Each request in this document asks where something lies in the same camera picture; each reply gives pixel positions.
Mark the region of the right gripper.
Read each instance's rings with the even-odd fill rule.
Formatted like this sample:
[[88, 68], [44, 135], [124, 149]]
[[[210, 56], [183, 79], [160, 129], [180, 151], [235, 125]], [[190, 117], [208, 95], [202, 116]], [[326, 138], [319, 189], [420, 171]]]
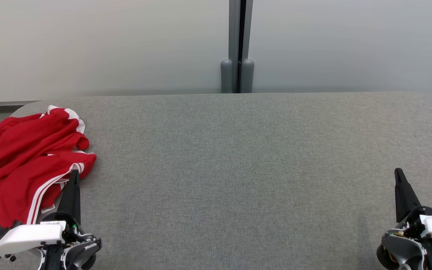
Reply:
[[403, 222], [405, 237], [422, 237], [425, 226], [422, 224], [421, 215], [432, 217], [432, 207], [422, 206], [413, 187], [408, 182], [403, 170], [396, 168], [395, 176], [395, 210], [396, 222]]

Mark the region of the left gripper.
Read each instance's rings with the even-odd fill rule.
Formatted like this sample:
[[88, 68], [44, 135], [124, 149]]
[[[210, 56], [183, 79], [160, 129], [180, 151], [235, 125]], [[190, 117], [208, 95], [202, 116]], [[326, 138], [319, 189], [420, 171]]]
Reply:
[[59, 222], [63, 227], [62, 239], [65, 242], [81, 242], [81, 200], [80, 173], [77, 169], [70, 173], [69, 181], [62, 190], [58, 210], [43, 218], [43, 222]]

